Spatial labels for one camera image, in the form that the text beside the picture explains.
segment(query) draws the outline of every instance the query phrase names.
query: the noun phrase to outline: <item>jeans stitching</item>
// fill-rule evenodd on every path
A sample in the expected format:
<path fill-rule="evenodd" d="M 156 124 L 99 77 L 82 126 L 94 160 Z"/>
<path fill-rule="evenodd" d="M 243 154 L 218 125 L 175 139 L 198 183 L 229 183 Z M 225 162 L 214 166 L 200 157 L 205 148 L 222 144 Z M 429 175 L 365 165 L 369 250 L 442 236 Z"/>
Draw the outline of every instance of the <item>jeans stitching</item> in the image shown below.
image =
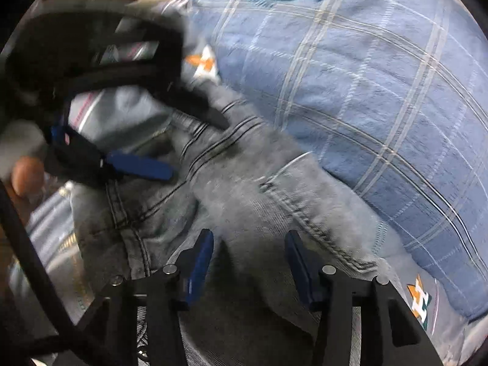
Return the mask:
<path fill-rule="evenodd" d="M 154 205 L 150 206 L 146 211 L 135 216 L 134 221 L 144 222 L 146 219 L 153 216 L 160 209 L 162 204 L 165 203 L 171 196 L 173 196 L 174 193 L 176 193 L 176 191 L 179 190 L 185 183 L 186 183 L 186 181 L 181 182 L 178 186 L 173 188 L 169 194 L 166 194 L 162 199 L 160 199 Z"/>
<path fill-rule="evenodd" d="M 114 181 L 109 181 L 109 183 L 106 184 L 106 193 L 108 204 L 114 221 L 114 228 L 120 229 L 121 227 L 126 226 L 128 224 L 128 221 L 125 213 L 123 216 L 121 216 L 119 203 L 120 199 L 117 199 Z"/>
<path fill-rule="evenodd" d="M 350 142 L 352 142 L 352 143 L 354 143 L 354 144 L 357 144 L 359 147 L 361 147 L 362 149 L 366 150 L 367 152 L 369 152 L 369 153 L 371 153 L 371 154 L 373 154 L 373 155 L 378 155 L 378 153 L 377 153 L 376 151 L 374 151 L 373 149 L 371 149 L 370 147 L 368 147 L 368 146 L 366 146 L 366 145 L 362 144 L 362 143 L 361 143 L 361 142 L 359 142 L 358 140 L 355 140 L 355 139 L 353 139 L 353 138 L 349 137 L 348 135 L 343 134 L 342 132 L 335 131 L 335 130 L 333 130 L 332 128 L 329 128 L 329 127 L 327 127 L 326 125 L 323 125 L 323 124 L 320 124 L 320 123 L 318 123 L 318 122 L 315 122 L 313 119 L 310 119 L 310 118 L 308 118 L 308 117 L 303 116 L 303 118 L 304 118 L 304 119 L 306 119 L 307 121 L 309 121 L 309 122 L 311 122 L 311 123 L 315 124 L 315 125 L 320 126 L 321 128 L 324 128 L 324 129 L 326 129 L 326 130 L 328 130 L 328 131 L 333 132 L 335 135 L 337 135 L 337 136 L 339 136 L 339 137 L 345 138 L 345 139 L 349 140 Z M 361 134 L 361 135 L 363 134 L 363 133 L 360 133 L 360 131 L 358 131 L 357 129 L 355 130 L 355 132 L 356 132 L 356 133 L 359 133 L 359 134 Z M 374 140 L 375 142 L 378 142 L 378 141 L 377 141 L 375 138 L 373 138 L 373 137 L 372 137 L 372 136 L 370 136 L 370 135 L 367 135 L 366 133 L 364 133 L 364 136 L 363 136 L 363 137 L 368 138 L 368 139 L 371 139 L 371 140 Z M 422 176 L 422 175 L 421 175 L 421 174 L 420 174 L 420 173 L 419 173 L 419 172 L 418 172 L 418 171 L 417 171 L 417 170 L 416 170 L 416 169 L 415 169 L 415 168 L 414 168 L 412 165 L 410 165 L 410 164 L 408 163 L 408 161 L 407 161 L 407 160 L 403 159 L 403 158 L 401 157 L 401 155 L 399 155 L 399 154 L 397 154 L 397 155 L 396 155 L 396 157 L 397 157 L 397 159 L 399 159 L 401 162 L 403 162 L 403 164 L 404 164 L 404 165 L 405 165 L 405 166 L 406 166 L 406 167 L 407 167 L 407 168 L 408 168 L 408 169 L 409 169 L 411 172 L 413 172 L 413 173 L 414 173 L 414 174 L 415 174 L 415 175 L 416 175 L 416 176 L 417 176 L 419 179 L 421 179 L 421 180 L 422 180 L 424 183 L 426 183 L 426 184 L 427 184 L 427 186 L 429 187 L 429 189 L 430 189 L 431 191 L 433 191 L 433 192 L 436 194 L 437 190 L 435 189 L 435 187 L 433 187 L 433 186 L 432 186 L 432 185 L 431 185 L 431 184 L 430 184 L 428 181 L 426 181 L 426 180 L 423 178 L 423 176 Z M 440 214 L 442 214 L 442 215 L 443 215 L 443 216 L 444 216 L 444 217 L 447 219 L 447 221 L 449 222 L 449 224 L 451 225 L 451 227 L 453 228 L 453 230 L 456 232 L 456 234 L 457 234 L 458 238 L 460 239 L 461 243 L 463 244 L 463 248 L 464 248 L 464 250 L 465 250 L 465 253 L 466 253 L 466 254 L 467 254 L 467 256 L 469 257 L 470 262 L 471 262 L 471 263 L 472 263 L 472 264 L 475 266 L 475 268 L 476 268 L 476 269 L 479 271 L 479 274 L 481 274 L 481 276 L 483 276 L 483 277 L 484 277 L 484 279 L 485 279 L 485 281 L 486 281 L 486 277 L 485 277 L 484 273 L 483 273 L 483 272 L 482 272 L 482 270 L 479 268 L 479 265 L 477 265 L 477 263 L 475 263 L 473 256 L 471 255 L 470 251 L 468 250 L 467 245 L 466 245 L 466 244 L 465 244 L 465 242 L 464 242 L 463 236 L 461 236 L 461 235 L 460 235 L 459 230 L 458 230 L 458 228 L 456 227 L 456 225 L 455 225 L 455 224 L 454 224 L 452 221 L 450 221 L 450 220 L 448 219 L 448 216 L 447 216 L 447 215 L 446 215 L 446 214 L 443 212 L 443 210 L 440 208 L 440 206 L 439 206 L 439 205 L 438 205 L 438 204 L 437 204 L 437 203 L 436 203 L 436 202 L 435 202 L 435 201 L 434 201 L 434 200 L 433 200 L 433 199 L 432 199 L 430 196 L 428 196 L 428 194 L 427 194 L 427 193 L 425 193 L 424 191 L 422 191 L 422 190 L 421 190 L 421 188 L 420 188 L 420 187 L 419 187 L 419 186 L 418 186 L 418 185 L 417 185 L 417 184 L 416 184 L 416 183 L 415 183 L 415 182 L 414 182 L 412 179 L 410 179 L 410 178 L 409 178 L 409 177 L 408 177 L 408 176 L 407 176 L 407 175 L 406 175 L 406 174 L 405 174 L 405 173 L 404 173 L 404 172 L 403 172 L 401 169 L 399 169 L 397 166 L 395 166 L 395 164 L 392 164 L 392 163 L 391 163 L 389 166 L 390 166 L 390 167 L 391 167 L 391 168 L 392 168 L 392 169 L 393 169 L 395 172 L 397 172 L 397 173 L 398 173 L 398 174 L 399 174 L 399 175 L 400 175 L 400 176 L 401 176 L 401 177 L 402 177 L 402 178 L 403 178 L 403 179 L 404 179 L 404 180 L 405 180 L 407 183 L 409 183 L 409 184 L 410 184 L 410 185 L 411 185 L 411 186 L 412 186 L 412 187 L 413 187 L 413 188 L 414 188 L 416 191 L 418 191 L 419 193 L 421 193 L 421 194 L 422 194 L 422 196 L 423 196 L 423 198 L 424 198 L 425 200 L 427 200 L 427 201 L 428 201 L 428 202 L 429 202 L 429 203 L 430 203 L 430 204 L 431 204 L 431 205 L 432 205 L 434 208 L 436 208 L 436 209 L 438 210 L 438 212 L 439 212 Z M 392 221 L 392 222 L 393 222 L 395 225 L 399 226 L 399 225 L 398 225 L 398 222 L 396 222 L 395 220 L 393 220 L 393 219 L 392 219 L 390 216 L 388 216 L 388 218 L 389 218 L 389 221 Z M 416 239 L 415 239 L 415 237 L 414 237 L 414 236 L 413 236 L 411 233 L 409 233 L 408 231 L 406 231 L 406 230 L 405 230 L 403 227 L 401 227 L 401 226 L 399 226 L 399 227 L 400 227 L 400 228 L 401 228 L 401 229 L 402 229 L 404 232 L 406 232 L 406 233 L 407 233 L 407 234 L 408 234 L 408 235 L 409 235 L 409 236 L 410 236 L 412 239 L 416 240 Z M 422 246 L 422 248 L 424 249 L 424 251 L 426 251 L 427 253 L 429 253 L 429 252 L 428 252 L 428 250 L 425 248 L 425 246 L 424 246 L 424 245 L 421 245 L 421 246 Z"/>
<path fill-rule="evenodd" d="M 239 124 L 237 124 L 234 129 L 232 130 L 231 133 L 229 133 L 226 137 L 222 138 L 221 140 L 219 140 L 218 142 L 212 144 L 211 146 L 207 147 L 206 149 L 204 149 L 202 152 L 200 152 L 200 154 L 198 154 L 198 156 L 193 160 L 193 162 L 190 164 L 189 168 L 188 168 L 188 173 L 187 173 L 187 177 L 189 176 L 190 172 L 192 171 L 193 167 L 197 164 L 197 162 L 199 160 L 201 160 L 206 154 L 208 154 L 210 151 L 216 149 L 217 147 L 219 147 L 221 144 L 225 143 L 226 141 L 228 141 L 230 138 L 232 138 L 233 135 L 235 135 L 237 133 L 237 131 L 242 128 L 244 125 L 246 125 L 247 123 L 251 122 L 252 120 L 254 119 L 259 119 L 257 116 L 251 116 L 251 117 L 248 117 L 246 118 L 244 121 L 240 122 Z"/>
<path fill-rule="evenodd" d="M 385 243 L 386 240 L 386 233 L 388 232 L 388 224 L 382 221 L 378 225 L 378 229 L 376 231 L 376 237 L 374 240 L 373 248 L 371 249 L 372 253 L 376 256 L 380 251 L 381 247 Z"/>
<path fill-rule="evenodd" d="M 342 260 L 342 262 L 354 267 L 354 269 L 358 272 L 365 272 L 377 267 L 377 264 L 374 261 L 363 262 L 353 259 L 350 254 L 347 254 L 343 249 L 338 248 L 335 243 L 328 240 L 325 237 L 325 232 L 314 224 L 308 218 L 303 209 L 296 205 L 285 192 L 278 190 L 274 183 L 267 182 L 261 186 L 261 189 L 264 193 L 268 193 L 270 196 L 272 196 L 272 198 L 275 199 L 279 204 L 284 204 L 286 209 L 289 210 L 292 215 L 294 215 L 294 217 L 296 217 L 297 220 L 302 223 L 302 226 L 310 234 L 312 234 L 313 237 L 316 237 L 323 245 L 325 245 L 329 252 Z"/>
<path fill-rule="evenodd" d="M 115 194 L 117 196 L 118 203 L 120 205 L 120 210 L 124 214 L 124 219 L 127 222 L 126 228 L 130 229 L 130 231 L 132 232 L 134 238 L 136 239 L 136 243 L 139 246 L 139 251 L 140 251 L 141 259 L 142 259 L 142 266 L 144 268 L 144 275 L 145 276 L 149 276 L 149 260 L 148 260 L 147 249 L 145 248 L 144 243 L 143 243 L 141 237 L 139 236 L 137 230 L 134 228 L 134 226 L 132 224 L 133 221 L 130 221 L 129 220 L 129 217 L 127 215 L 127 212 L 126 212 L 126 210 L 124 208 L 124 204 L 123 204 L 122 199 L 120 197 L 119 183 L 117 181 L 114 182 L 114 191 L 115 191 Z"/>
<path fill-rule="evenodd" d="M 203 132 L 205 132 L 205 129 L 207 127 L 208 127 L 208 125 L 202 125 L 201 127 L 198 128 L 198 130 L 195 131 L 195 133 L 193 134 L 193 137 L 183 147 L 183 151 L 181 152 L 181 156 L 180 156 L 180 161 L 183 161 L 183 159 L 185 158 L 186 152 L 188 151 L 190 146 L 200 138 L 200 136 L 202 135 Z"/>
<path fill-rule="evenodd" d="M 256 122 L 255 124 L 251 125 L 249 128 L 247 128 L 244 132 L 242 132 L 239 136 L 237 136 L 232 142 L 230 142 L 229 144 L 225 145 L 223 147 L 223 149 L 219 150 L 218 152 L 216 152 L 216 154 L 210 156 L 207 160 L 205 160 L 204 162 L 202 162 L 200 164 L 200 166 L 198 166 L 197 168 L 195 168 L 191 174 L 191 176 L 188 178 L 189 181 L 191 181 L 195 175 L 200 171 L 200 169 L 202 167 L 204 167 L 208 162 L 210 162 L 212 159 L 214 159 L 215 157 L 219 156 L 220 154 L 222 154 L 225 150 L 227 150 L 230 146 L 232 146 L 233 144 L 237 143 L 237 141 L 242 138 L 245 134 L 247 134 L 251 129 L 254 129 L 258 126 L 261 126 L 263 125 L 264 122 L 260 121 L 260 122 Z"/>
<path fill-rule="evenodd" d="M 110 198 L 110 189 L 109 189 L 109 186 L 110 186 L 110 182 L 106 183 L 105 184 L 105 194 L 106 194 L 106 197 L 107 197 L 107 201 L 108 201 L 108 207 L 110 208 L 110 214 L 112 215 L 112 221 L 114 222 L 114 228 L 117 229 L 118 228 L 118 218 L 115 216 L 115 211 L 114 211 L 114 208 L 113 208 L 113 205 L 112 205 L 112 200 Z M 103 229 L 103 230 L 99 230 L 99 231 L 96 231 L 94 232 L 92 235 L 94 234 L 98 234 L 99 232 L 105 232 L 109 229 Z"/>

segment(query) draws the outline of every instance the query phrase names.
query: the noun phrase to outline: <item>metal object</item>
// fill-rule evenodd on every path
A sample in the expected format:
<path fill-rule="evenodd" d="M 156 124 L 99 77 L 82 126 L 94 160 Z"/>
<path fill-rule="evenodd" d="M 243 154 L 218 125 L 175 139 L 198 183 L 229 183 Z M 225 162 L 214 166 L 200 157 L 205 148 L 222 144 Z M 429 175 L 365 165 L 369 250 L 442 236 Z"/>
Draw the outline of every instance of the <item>metal object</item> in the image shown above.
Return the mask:
<path fill-rule="evenodd" d="M 322 272 L 327 275 L 334 275 L 336 271 L 337 270 L 333 265 L 324 265 L 322 267 Z"/>
<path fill-rule="evenodd" d="M 124 277 L 122 275 L 116 275 L 110 281 L 112 286 L 119 286 L 122 282 L 124 282 Z"/>
<path fill-rule="evenodd" d="M 174 264 L 167 264 L 163 267 L 163 272 L 166 275 L 172 275 L 178 271 L 178 267 L 175 266 Z"/>
<path fill-rule="evenodd" d="M 285 252 L 302 303 L 321 312 L 312 366 L 350 364 L 352 308 L 361 308 L 361 365 L 442 366 L 437 352 L 408 305 L 384 276 L 354 279 L 305 248 L 298 233 L 285 236 Z"/>
<path fill-rule="evenodd" d="M 2 188 L 0 182 L 0 206 Z M 29 244 L 33 248 L 27 235 L 25 239 L 28 244 L 24 244 L 24 251 L 29 249 Z M 11 363 L 24 366 L 30 362 L 30 358 L 58 353 L 56 364 L 73 364 L 68 351 L 71 350 L 92 366 L 136 366 L 137 358 L 150 362 L 151 366 L 187 366 L 178 311 L 189 309 L 198 299 L 212 257 L 213 244 L 212 232 L 203 229 L 193 248 L 182 251 L 175 264 L 165 266 L 179 274 L 168 275 L 161 269 L 149 277 L 133 281 L 126 281 L 122 275 L 115 276 L 94 299 L 76 326 L 69 318 L 64 318 L 67 314 L 62 304 L 46 302 L 51 300 L 50 281 L 46 275 L 48 281 L 43 283 L 48 291 L 43 292 L 39 300 L 59 334 L 15 345 L 7 359 L 25 360 L 23 363 Z M 20 255 L 20 265 L 24 265 L 24 254 L 17 254 Z M 146 307 L 148 345 L 136 348 L 138 307 Z"/>
<path fill-rule="evenodd" d="M 390 280 L 385 275 L 378 275 L 376 281 L 380 285 L 388 285 L 390 283 Z"/>

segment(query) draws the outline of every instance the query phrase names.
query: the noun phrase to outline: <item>denim fabric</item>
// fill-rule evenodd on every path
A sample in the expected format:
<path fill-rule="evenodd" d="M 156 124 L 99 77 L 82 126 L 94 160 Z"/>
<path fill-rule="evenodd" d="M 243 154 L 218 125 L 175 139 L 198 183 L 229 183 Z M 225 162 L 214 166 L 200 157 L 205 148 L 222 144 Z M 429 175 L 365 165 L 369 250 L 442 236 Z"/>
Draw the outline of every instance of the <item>denim fabric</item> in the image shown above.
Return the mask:
<path fill-rule="evenodd" d="M 488 43 L 454 0 L 189 0 L 222 79 L 488 309 Z"/>
<path fill-rule="evenodd" d="M 178 169 L 170 183 L 127 178 L 104 190 L 74 186 L 74 225 L 94 290 L 117 274 L 149 275 L 210 228 L 216 247 L 203 296 L 181 315 L 189 364 L 306 364 L 317 318 L 299 304 L 284 257 L 284 235 L 294 228 L 324 263 L 355 277 L 389 276 L 409 305 L 407 285 L 420 275 L 433 299 L 426 332 L 443 361 L 457 364 L 467 320 L 404 251 L 394 230 L 312 154 L 263 122 L 240 95 L 209 81 L 199 86 L 228 117 L 227 131 L 168 112 L 128 89 L 107 93 L 92 111 L 94 122 L 110 111 L 122 137 L 144 126 L 125 113 L 129 101 L 134 112 L 171 114 L 169 124 L 137 152 Z M 106 144 L 112 128 L 105 128 L 94 142 Z M 127 138 L 127 147 L 131 143 L 138 140 Z M 354 310 L 351 364 L 359 362 L 359 326 Z M 139 328 L 144 343 L 144 325 Z"/>

